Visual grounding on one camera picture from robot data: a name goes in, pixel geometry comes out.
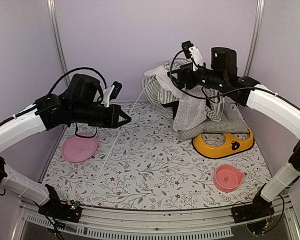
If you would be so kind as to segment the striped pet tent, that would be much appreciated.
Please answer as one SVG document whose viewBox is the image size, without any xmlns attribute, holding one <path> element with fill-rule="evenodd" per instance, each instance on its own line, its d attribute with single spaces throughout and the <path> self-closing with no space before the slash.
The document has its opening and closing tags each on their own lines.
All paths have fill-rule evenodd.
<svg viewBox="0 0 300 240">
<path fill-rule="evenodd" d="M 196 86 L 191 90 L 186 89 L 185 91 L 189 93 L 187 95 L 178 90 L 168 77 L 170 68 L 177 70 L 189 62 L 185 58 L 178 57 L 171 64 L 170 59 L 143 74 L 144 94 L 165 117 L 173 119 L 175 131 L 187 131 L 208 120 L 216 123 L 222 120 L 224 100 L 221 98 L 202 100 L 192 97 L 212 97 L 218 94 L 217 90 Z"/>
</svg>

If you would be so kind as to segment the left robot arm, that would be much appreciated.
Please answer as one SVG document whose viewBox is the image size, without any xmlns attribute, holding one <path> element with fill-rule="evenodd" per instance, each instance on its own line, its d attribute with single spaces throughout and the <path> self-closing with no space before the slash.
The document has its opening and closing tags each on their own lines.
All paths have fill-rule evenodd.
<svg viewBox="0 0 300 240">
<path fill-rule="evenodd" d="M 0 154 L 24 139 L 60 125 L 87 124 L 95 128 L 116 129 L 131 121 L 121 106 L 111 104 L 122 89 L 115 81 L 101 88 L 100 81 L 86 74 L 75 74 L 60 95 L 49 92 L 24 111 L 0 123 Z M 0 156 L 0 188 L 29 199 L 53 216 L 64 213 L 64 205 L 51 186 L 44 186 L 20 174 Z"/>
</svg>

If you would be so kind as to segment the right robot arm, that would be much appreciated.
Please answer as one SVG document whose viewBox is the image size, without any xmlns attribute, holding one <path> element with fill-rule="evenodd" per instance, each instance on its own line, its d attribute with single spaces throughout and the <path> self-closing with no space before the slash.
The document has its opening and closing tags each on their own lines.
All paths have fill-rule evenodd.
<svg viewBox="0 0 300 240">
<path fill-rule="evenodd" d="M 268 210 L 270 202 L 300 178 L 300 107 L 249 76 L 239 77 L 237 53 L 233 49 L 213 47 L 210 68 L 191 42 L 182 44 L 181 53 L 191 62 L 176 70 L 170 69 L 167 76 L 182 93 L 196 86 L 216 90 L 217 98 L 227 96 L 243 107 L 264 114 L 298 139 L 288 162 L 261 187 L 248 208 L 252 218 L 259 218 Z"/>
</svg>

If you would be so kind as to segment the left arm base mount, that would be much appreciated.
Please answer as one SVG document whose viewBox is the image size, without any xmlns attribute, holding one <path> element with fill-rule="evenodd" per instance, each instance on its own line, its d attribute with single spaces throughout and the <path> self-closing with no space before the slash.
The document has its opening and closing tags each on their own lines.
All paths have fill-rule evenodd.
<svg viewBox="0 0 300 240">
<path fill-rule="evenodd" d="M 44 205 L 39 206 L 38 213 L 51 217 L 54 220 L 78 223 L 82 215 L 82 210 L 80 206 L 76 206 L 74 203 L 68 204 L 59 200 L 50 199 Z"/>
</svg>

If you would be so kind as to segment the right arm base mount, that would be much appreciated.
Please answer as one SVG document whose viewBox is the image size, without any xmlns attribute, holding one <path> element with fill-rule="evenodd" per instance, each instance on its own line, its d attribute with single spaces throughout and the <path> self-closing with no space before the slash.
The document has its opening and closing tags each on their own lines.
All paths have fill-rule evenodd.
<svg viewBox="0 0 300 240">
<path fill-rule="evenodd" d="M 242 223 L 269 217 L 274 213 L 275 210 L 271 203 L 262 205 L 261 203 L 244 203 L 242 201 L 237 201 L 231 207 L 231 214 L 235 223 Z"/>
</svg>

